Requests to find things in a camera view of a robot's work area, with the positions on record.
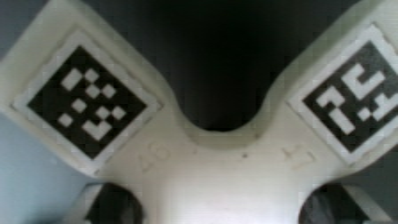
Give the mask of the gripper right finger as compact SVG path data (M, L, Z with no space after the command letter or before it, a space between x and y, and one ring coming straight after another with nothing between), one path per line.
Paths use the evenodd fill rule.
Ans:
M398 218L359 186L327 184L308 197L299 224L398 224Z

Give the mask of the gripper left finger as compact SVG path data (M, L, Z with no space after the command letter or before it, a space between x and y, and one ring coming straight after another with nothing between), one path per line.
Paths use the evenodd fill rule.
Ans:
M144 224L144 208L134 193L114 183L89 184L61 224Z

